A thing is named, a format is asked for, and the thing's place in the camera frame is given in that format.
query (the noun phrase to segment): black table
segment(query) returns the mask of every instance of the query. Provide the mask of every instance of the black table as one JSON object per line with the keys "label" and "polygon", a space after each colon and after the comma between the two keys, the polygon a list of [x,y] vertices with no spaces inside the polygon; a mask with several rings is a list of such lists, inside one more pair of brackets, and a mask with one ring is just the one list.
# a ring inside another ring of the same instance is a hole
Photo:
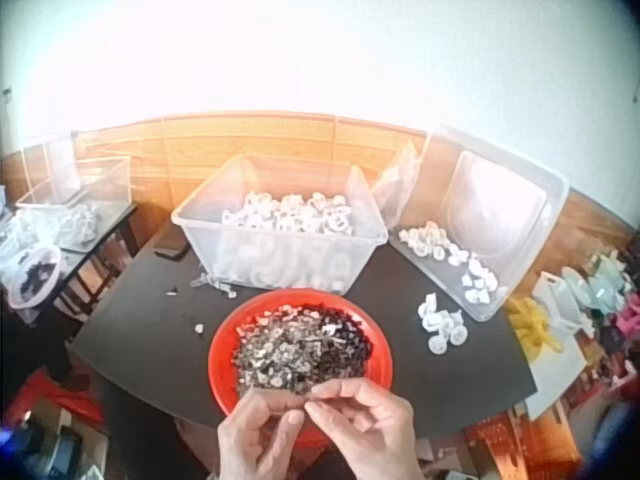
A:
{"label": "black table", "polygon": [[[201,272],[190,251],[180,262],[157,257],[152,239],[78,334],[73,350],[131,394],[188,421],[222,421],[207,376],[216,328],[262,290],[238,288],[230,300],[209,286],[191,288]],[[178,294],[167,296],[176,287]],[[469,339],[443,356],[427,346],[418,305],[436,292],[439,308],[457,305],[390,245],[376,249],[346,295],[376,320],[391,346],[393,391],[416,411],[418,436],[448,434],[502,412],[533,394],[535,384],[502,311],[486,323],[466,316]],[[194,327],[204,324],[204,334]]]}

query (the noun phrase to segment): clear plastic bin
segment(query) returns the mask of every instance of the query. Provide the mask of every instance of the clear plastic bin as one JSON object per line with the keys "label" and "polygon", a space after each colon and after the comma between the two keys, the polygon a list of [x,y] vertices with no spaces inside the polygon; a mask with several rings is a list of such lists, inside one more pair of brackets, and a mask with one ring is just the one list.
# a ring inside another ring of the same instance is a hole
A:
{"label": "clear plastic bin", "polygon": [[[223,225],[250,191],[273,198],[342,194],[352,207],[353,236],[257,230]],[[358,167],[296,158],[238,156],[196,189],[171,215],[207,272],[223,282],[258,288],[303,288],[344,294],[387,230]]]}
{"label": "clear plastic bin", "polygon": [[[429,140],[416,188],[391,244],[478,321],[490,319],[544,245],[569,193],[561,175],[536,161],[452,128]],[[399,231],[435,221],[461,249],[475,252],[497,277],[488,304],[465,298],[468,264],[420,258]]]}
{"label": "clear plastic bin", "polygon": [[[131,204],[130,157],[81,160],[73,165],[73,175],[79,179],[78,190],[61,189],[51,177],[20,198],[16,206],[33,210],[30,218],[46,219],[47,225],[38,221],[34,228],[50,230],[53,243],[60,248],[87,252]],[[78,232],[63,228],[65,216],[79,205],[90,207],[96,215],[95,237],[90,241],[80,242]]]}

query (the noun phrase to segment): yellow object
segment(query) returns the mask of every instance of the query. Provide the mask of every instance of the yellow object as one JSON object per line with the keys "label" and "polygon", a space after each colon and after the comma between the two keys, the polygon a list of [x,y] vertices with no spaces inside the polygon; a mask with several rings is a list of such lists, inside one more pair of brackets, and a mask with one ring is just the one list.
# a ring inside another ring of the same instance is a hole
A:
{"label": "yellow object", "polygon": [[549,333],[549,320],[544,309],[531,298],[509,297],[505,310],[529,363],[532,363],[548,345],[562,353],[563,346]]}

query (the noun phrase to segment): red bowl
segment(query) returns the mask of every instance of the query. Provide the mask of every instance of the red bowl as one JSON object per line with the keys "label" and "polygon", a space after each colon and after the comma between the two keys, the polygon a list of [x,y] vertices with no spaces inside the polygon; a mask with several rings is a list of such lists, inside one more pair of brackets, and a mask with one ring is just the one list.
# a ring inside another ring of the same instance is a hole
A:
{"label": "red bowl", "polygon": [[[384,388],[391,387],[393,364],[391,350],[380,327],[353,303],[337,295],[306,289],[276,290],[258,295],[236,308],[218,328],[209,349],[209,384],[218,405],[229,413],[238,403],[236,370],[232,364],[233,353],[240,344],[236,327],[253,322],[256,315],[275,311],[282,305],[299,307],[304,304],[338,308],[360,323],[373,347],[371,358],[365,365],[365,376]],[[305,427],[298,437],[297,446],[314,447],[327,443],[325,435],[315,426]]]}

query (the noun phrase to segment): wooden wall panel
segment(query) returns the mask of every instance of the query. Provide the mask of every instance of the wooden wall panel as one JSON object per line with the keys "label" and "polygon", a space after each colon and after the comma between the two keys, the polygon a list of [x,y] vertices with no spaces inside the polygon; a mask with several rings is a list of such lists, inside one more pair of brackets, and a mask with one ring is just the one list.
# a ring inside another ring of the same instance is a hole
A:
{"label": "wooden wall panel", "polygon": [[[78,133],[78,159],[131,156],[131,185],[140,205],[133,218],[138,241],[153,235],[171,211],[200,183],[237,154],[295,156],[354,164],[372,184],[407,141],[421,151],[425,133],[327,115],[288,112],[230,112],[170,116],[115,128]],[[38,148],[25,152],[30,180],[46,178]],[[445,143],[430,145],[414,192],[424,208],[407,211],[402,221],[423,222],[437,213],[453,175],[459,151]],[[20,154],[2,160],[2,181],[10,201],[28,191]],[[517,288],[528,294],[541,271],[579,266],[597,242],[621,248],[631,228],[597,203],[572,191],[532,268]]]}
{"label": "wooden wall panel", "polygon": [[334,119],[323,115],[231,113],[166,117],[163,126],[167,138],[258,137],[331,142]]}
{"label": "wooden wall panel", "polygon": [[22,161],[22,153],[15,152],[6,156],[0,162],[0,183],[5,185],[7,201],[15,203],[29,191],[27,173]]}

